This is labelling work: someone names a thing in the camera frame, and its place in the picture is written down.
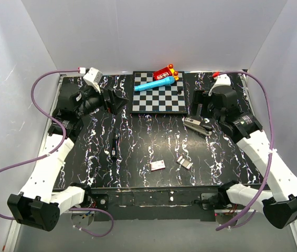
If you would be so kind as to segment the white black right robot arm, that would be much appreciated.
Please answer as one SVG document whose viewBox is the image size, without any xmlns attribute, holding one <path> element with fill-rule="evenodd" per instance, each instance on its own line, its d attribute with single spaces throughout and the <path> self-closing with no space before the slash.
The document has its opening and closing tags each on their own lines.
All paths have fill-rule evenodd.
<svg viewBox="0 0 297 252">
<path fill-rule="evenodd" d="M 223 208 L 243 205 L 264 214 L 276 228 L 282 229 L 297 220 L 297 177 L 287 167 L 268 140 L 256 117 L 238 106 L 237 93 L 231 86 L 214 87 L 211 91 L 193 93 L 191 113 L 215 119 L 222 132 L 230 137 L 255 165 L 269 186 L 265 191 L 238 182 L 228 182 L 218 189 L 218 202 Z"/>
</svg>

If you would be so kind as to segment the black silver stapler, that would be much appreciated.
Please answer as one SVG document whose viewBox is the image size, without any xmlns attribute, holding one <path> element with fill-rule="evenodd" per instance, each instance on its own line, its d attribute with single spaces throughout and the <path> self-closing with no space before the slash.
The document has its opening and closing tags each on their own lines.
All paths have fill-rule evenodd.
<svg viewBox="0 0 297 252">
<path fill-rule="evenodd" d="M 185 118 L 183 121 L 183 125 L 206 136 L 210 136 L 213 132 L 213 128 L 209 123 L 198 121 L 192 117 Z"/>
</svg>

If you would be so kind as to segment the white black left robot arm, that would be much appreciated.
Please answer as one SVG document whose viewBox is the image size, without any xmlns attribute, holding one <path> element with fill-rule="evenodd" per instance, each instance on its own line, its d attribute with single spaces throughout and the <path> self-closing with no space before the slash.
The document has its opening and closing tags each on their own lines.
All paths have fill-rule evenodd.
<svg viewBox="0 0 297 252">
<path fill-rule="evenodd" d="M 72 183 L 67 189 L 53 195 L 52 190 L 65 159 L 73 149 L 83 129 L 83 118 L 96 109 L 117 114 L 128 99 L 118 96 L 112 88 L 97 92 L 93 87 L 73 94 L 59 95 L 53 116 L 62 125 L 52 123 L 46 138 L 45 158 L 35 168 L 19 194 L 9 196 L 7 205 L 19 224 L 51 231 L 65 211 L 77 206 L 86 210 L 92 205 L 88 186 Z"/>
</svg>

